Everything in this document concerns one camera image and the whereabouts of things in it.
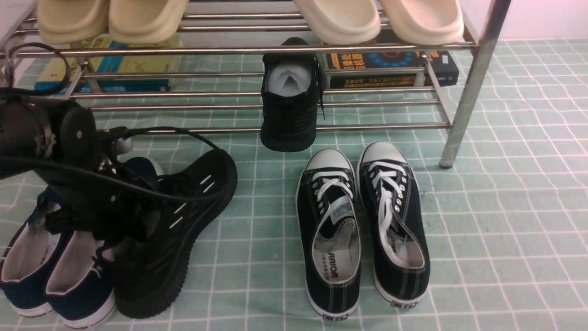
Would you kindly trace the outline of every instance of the green checkered mat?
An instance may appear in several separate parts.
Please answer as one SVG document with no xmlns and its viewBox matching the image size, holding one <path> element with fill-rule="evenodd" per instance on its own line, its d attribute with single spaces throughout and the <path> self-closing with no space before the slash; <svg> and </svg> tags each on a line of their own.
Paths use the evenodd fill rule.
<svg viewBox="0 0 588 331">
<path fill-rule="evenodd" d="M 471 56 L 453 53 L 462 86 Z M 21 81 L 31 87 L 46 64 Z M 261 71 L 259 56 L 185 57 L 181 71 Z M 258 91 L 260 79 L 191 79 L 178 91 Z M 402 95 L 343 95 L 334 101 L 391 100 Z M 110 100 L 130 104 L 137 100 Z M 258 98 L 144 99 L 144 104 L 250 104 Z M 319 124 L 430 122 L 430 106 L 326 111 Z M 100 127 L 257 126 L 260 111 L 220 110 L 97 114 Z M 588 327 L 588 40 L 500 42 L 455 167 L 437 166 L 444 131 L 319 133 L 300 153 L 275 153 L 256 134 L 212 135 L 235 159 L 239 184 L 225 212 L 198 238 L 182 294 L 149 320 L 115 314 L 102 330 L 448 330 L 580 331 Z M 363 224 L 358 310 L 324 322 L 305 293 L 294 194 L 311 155 L 337 148 L 357 162 L 364 146 L 391 141 L 409 159 L 421 190 L 432 273 L 428 295 L 397 310 L 377 294 L 372 248 Z M 135 140 L 131 156 L 148 155 L 177 171 L 205 151 L 190 137 Z M 3 181 L 0 245 L 34 207 L 44 184 L 33 174 Z M 55 316 L 19 318 L 0 299 L 0 329 L 65 328 Z"/>
</svg>

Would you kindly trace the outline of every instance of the metal shoe rack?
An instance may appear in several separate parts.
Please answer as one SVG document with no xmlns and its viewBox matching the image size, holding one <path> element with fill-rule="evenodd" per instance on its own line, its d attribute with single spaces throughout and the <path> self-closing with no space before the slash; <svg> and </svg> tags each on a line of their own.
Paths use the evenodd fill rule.
<svg viewBox="0 0 588 331">
<path fill-rule="evenodd" d="M 443 45 L 436 47 L 423 47 L 408 44 L 369 44 L 357 46 L 333 46 L 333 45 L 311 45 L 305 47 L 298 46 L 275 46 L 275 47 L 239 47 L 239 48 L 168 48 L 168 49 L 153 49 L 153 48 L 132 48 L 132 49 L 83 49 L 81 44 L 72 45 L 72 49 L 63 50 L 63 54 L 67 57 L 75 57 L 79 59 L 83 70 L 73 77 L 73 82 L 70 89 L 66 93 L 67 98 L 76 100 L 88 99 L 119 99 L 119 98 L 197 98 L 197 97 L 258 97 L 259 92 L 125 92 L 125 93 L 104 93 L 100 90 L 96 80 L 100 79 L 141 79 L 141 78 L 218 78 L 218 77 L 260 77 L 262 72 L 175 72 L 167 74 L 156 73 L 141 73 L 141 74 L 97 74 L 91 68 L 89 57 L 104 57 L 111 55 L 226 55 L 226 54 L 284 54 L 293 52 L 310 52 L 310 53 L 332 53 L 332 52 L 402 52 L 402 51 L 421 51 L 423 58 L 418 67 L 413 68 L 390 68 L 379 69 L 378 72 L 401 72 L 401 73 L 416 73 L 416 86 L 414 87 L 396 87 L 396 88 L 368 88 L 368 89 L 354 89 L 354 90 L 327 90 L 325 95 L 337 94 L 387 94 L 387 93 L 415 93 L 415 92 L 429 92 L 433 96 L 429 99 L 410 99 L 400 101 L 361 101 L 361 102 L 326 102 L 325 107 L 340 108 L 340 107 L 394 107 L 394 106 L 410 106 L 410 105 L 436 105 L 439 109 L 441 119 L 440 122 L 432 123 L 402 123 L 402 124 L 377 124 L 377 125 L 322 125 L 318 126 L 320 131 L 364 131 L 364 130 L 416 130 L 416 129 L 446 129 L 447 141 L 443 154 L 441 156 L 441 168 L 451 168 L 456 158 L 457 151 L 461 145 L 463 136 L 470 116 L 472 114 L 474 105 L 476 103 L 478 94 L 482 87 L 482 82 L 486 75 L 486 71 L 492 59 L 500 30 L 504 23 L 510 0 L 492 0 L 488 10 L 485 25 L 480 36 L 476 36 L 471 29 L 470 21 L 464 15 L 464 23 L 466 25 L 464 33 L 464 41 L 451 45 Z M 24 37 L 30 35 L 38 35 L 38 30 L 35 28 L 36 18 L 31 11 L 31 14 L 24 19 L 20 25 L 15 29 L 11 35 L 9 42 L 15 45 L 24 40 Z M 380 12 L 382 16 L 382 28 L 388 28 L 387 18 Z M 284 13 L 264 13 L 264 14 L 186 14 L 183 17 L 183 23 L 188 21 L 221 21 L 230 22 L 234 20 L 265 20 L 267 24 L 247 24 L 234 25 L 227 23 L 226 25 L 215 26 L 197 26 L 184 25 L 179 27 L 178 32 L 182 33 L 197 33 L 197 32 L 288 32 L 288 31 L 310 31 L 306 24 L 292 24 L 285 23 L 284 20 L 302 19 L 298 12 L 284 12 Z M 443 91 L 433 72 L 429 61 L 425 61 L 427 54 L 431 51 L 440 50 L 462 50 L 469 49 L 473 55 L 472 66 L 465 83 L 462 97 L 459 105 L 453 115 L 453 111 L 449 109 Z M 18 53 L 16 63 L 23 58 L 46 58 L 54 57 L 47 51 L 37 50 L 23 50 Z M 0 53 L 0 67 L 5 58 L 4 53 Z M 346 71 L 348 73 L 360 73 L 365 71 Z M 423 86 L 425 81 L 425 73 L 431 77 L 433 86 Z M 327 76 L 336 75 L 337 72 L 327 72 Z M 92 88 L 91 93 L 78 94 L 77 87 L 83 82 L 88 82 Z M 125 111 L 172 111 L 172 110 L 189 110 L 189 111 L 203 111 L 203 110 L 259 110 L 260 104 L 248 105 L 115 105 L 92 107 L 94 112 L 125 112 Z M 201 134 L 213 133 L 251 133 L 258 132 L 258 127 L 227 127 L 227 128 L 191 128 L 191 131 Z M 171 131 L 153 131 L 152 134 L 173 134 Z"/>
</svg>

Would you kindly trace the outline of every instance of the shoe toe cap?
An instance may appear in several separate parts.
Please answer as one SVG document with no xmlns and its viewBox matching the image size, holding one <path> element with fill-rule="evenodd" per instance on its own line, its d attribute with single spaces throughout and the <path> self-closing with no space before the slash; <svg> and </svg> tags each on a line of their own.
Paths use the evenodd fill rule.
<svg viewBox="0 0 588 331">
<path fill-rule="evenodd" d="M 321 168 L 351 169 L 351 166 L 345 155 L 343 155 L 340 151 L 326 149 L 316 153 L 306 166 L 307 170 Z"/>
<path fill-rule="evenodd" d="M 398 148 L 385 141 L 377 141 L 366 147 L 360 162 L 364 163 L 376 160 L 394 160 L 406 163 L 405 157 Z"/>
</svg>

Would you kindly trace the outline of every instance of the thick black sole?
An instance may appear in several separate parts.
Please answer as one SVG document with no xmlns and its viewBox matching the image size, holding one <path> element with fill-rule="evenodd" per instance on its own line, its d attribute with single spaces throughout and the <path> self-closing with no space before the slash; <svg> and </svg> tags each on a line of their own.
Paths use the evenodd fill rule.
<svg viewBox="0 0 588 331">
<path fill-rule="evenodd" d="M 300 152 L 309 148 L 316 138 L 316 127 L 306 133 L 284 136 L 271 132 L 270 128 L 261 127 L 261 143 L 268 149 L 276 152 Z"/>
<path fill-rule="evenodd" d="M 202 230 L 223 212 L 235 195 L 237 189 L 237 168 L 235 161 L 233 161 L 228 153 L 226 156 L 229 161 L 227 165 L 228 170 L 235 174 L 233 176 L 234 178 L 229 182 L 228 192 L 216 204 L 212 205 L 205 217 L 198 222 L 194 222 L 193 226 L 189 229 L 188 236 L 184 238 L 181 244 L 179 258 L 173 265 L 171 277 L 159 289 L 150 293 L 148 296 L 133 301 L 116 298 L 116 306 L 121 314 L 133 319 L 154 317 L 163 313 L 178 298 L 186 280 L 186 275 L 188 274 L 190 255 L 194 242 Z"/>
</svg>

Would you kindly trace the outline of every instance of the low-top canvas sneaker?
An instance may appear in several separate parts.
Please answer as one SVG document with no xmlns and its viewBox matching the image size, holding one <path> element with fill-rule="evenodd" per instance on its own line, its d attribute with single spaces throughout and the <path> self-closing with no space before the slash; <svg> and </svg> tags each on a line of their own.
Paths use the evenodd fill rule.
<svg viewBox="0 0 588 331">
<path fill-rule="evenodd" d="M 296 193 L 308 299 L 326 320 L 347 319 L 358 305 L 355 187 L 349 160 L 339 151 L 322 150 L 308 162 Z"/>
<path fill-rule="evenodd" d="M 429 284 L 430 261 L 412 168 L 396 147 L 378 141 L 363 151 L 358 177 L 376 289 L 394 307 L 414 307 Z"/>
<path fill-rule="evenodd" d="M 16 232 L 0 260 L 0 289 L 14 311 L 23 317 L 45 316 L 53 308 L 45 297 L 45 283 L 71 232 L 53 235 L 45 230 L 45 216 L 63 204 L 47 188 L 37 198 L 37 205 Z"/>
<path fill-rule="evenodd" d="M 97 327 L 115 310 L 111 275 L 95 262 L 102 243 L 74 232 L 47 281 L 47 301 L 73 329 Z"/>
<path fill-rule="evenodd" d="M 216 146 L 179 173 L 157 175 L 165 194 L 216 198 L 153 201 L 140 220 L 146 240 L 123 234 L 98 250 L 101 265 L 113 275 L 116 306 L 130 318 L 153 317 L 172 305 L 186 279 L 196 238 L 226 208 L 237 185 L 235 162 Z"/>
<path fill-rule="evenodd" d="M 283 45 L 308 45 L 290 38 Z M 266 54 L 262 83 L 261 142 L 273 151 L 297 152 L 316 137 L 318 103 L 323 108 L 325 73 L 315 54 Z"/>
</svg>

